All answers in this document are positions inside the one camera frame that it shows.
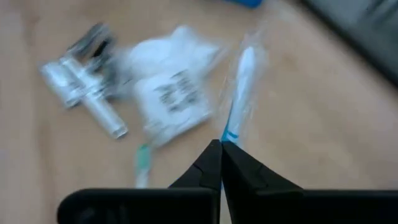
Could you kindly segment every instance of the plastic bag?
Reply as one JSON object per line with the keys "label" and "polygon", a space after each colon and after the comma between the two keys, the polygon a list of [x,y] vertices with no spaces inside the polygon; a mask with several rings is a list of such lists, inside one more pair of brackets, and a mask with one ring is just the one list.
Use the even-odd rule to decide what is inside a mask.
{"label": "plastic bag", "polygon": [[268,53],[262,38],[263,30],[246,34],[220,93],[217,117],[228,117],[221,140],[231,141],[241,148],[241,135],[246,133],[248,117],[252,116],[256,105],[257,83],[268,66]]}
{"label": "plastic bag", "polygon": [[225,48],[199,37],[187,26],[120,51],[119,95],[134,97],[144,131],[154,146],[210,117],[212,109],[202,82],[225,53]]}

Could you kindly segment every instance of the black object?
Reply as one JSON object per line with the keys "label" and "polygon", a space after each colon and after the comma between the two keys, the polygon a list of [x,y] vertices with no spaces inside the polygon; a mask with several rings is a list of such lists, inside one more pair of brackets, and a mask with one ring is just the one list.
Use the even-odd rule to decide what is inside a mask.
{"label": "black object", "polygon": [[168,189],[81,190],[60,204],[58,223],[219,223],[221,176],[232,223],[398,222],[398,191],[305,190],[212,140]]}
{"label": "black object", "polygon": [[398,86],[398,1],[302,2]]}

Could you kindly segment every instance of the blue object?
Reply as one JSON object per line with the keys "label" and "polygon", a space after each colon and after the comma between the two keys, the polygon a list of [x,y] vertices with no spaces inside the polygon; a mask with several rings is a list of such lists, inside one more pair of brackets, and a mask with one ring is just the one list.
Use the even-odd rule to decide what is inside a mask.
{"label": "blue object", "polygon": [[262,2],[262,0],[229,0],[229,1],[238,2],[238,3],[244,4],[245,6],[250,7],[250,8],[256,8]]}

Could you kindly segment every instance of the wooden floor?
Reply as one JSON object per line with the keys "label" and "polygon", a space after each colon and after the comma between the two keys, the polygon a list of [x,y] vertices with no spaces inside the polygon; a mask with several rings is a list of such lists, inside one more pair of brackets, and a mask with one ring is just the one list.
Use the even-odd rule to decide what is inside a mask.
{"label": "wooden floor", "polygon": [[[136,108],[115,104],[130,133],[113,141],[83,107],[63,110],[37,71],[98,21],[121,47],[188,24],[232,50],[262,24],[271,67],[245,150],[306,188],[398,188],[397,92],[294,3],[250,11],[216,0],[0,0],[0,223],[55,223],[59,202],[75,190],[134,186],[134,153],[144,143]],[[214,94],[231,58],[211,74]],[[157,151],[150,186],[178,178],[220,135],[215,123]]]}

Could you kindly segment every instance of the white package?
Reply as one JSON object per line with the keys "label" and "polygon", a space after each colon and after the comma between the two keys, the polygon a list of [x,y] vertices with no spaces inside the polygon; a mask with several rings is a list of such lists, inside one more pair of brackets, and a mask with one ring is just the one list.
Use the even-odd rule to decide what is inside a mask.
{"label": "white package", "polygon": [[155,146],[210,117],[202,81],[225,52],[180,26],[169,36],[145,40],[120,53],[120,83],[128,83],[119,87],[120,94],[133,95],[144,118],[144,131]]}

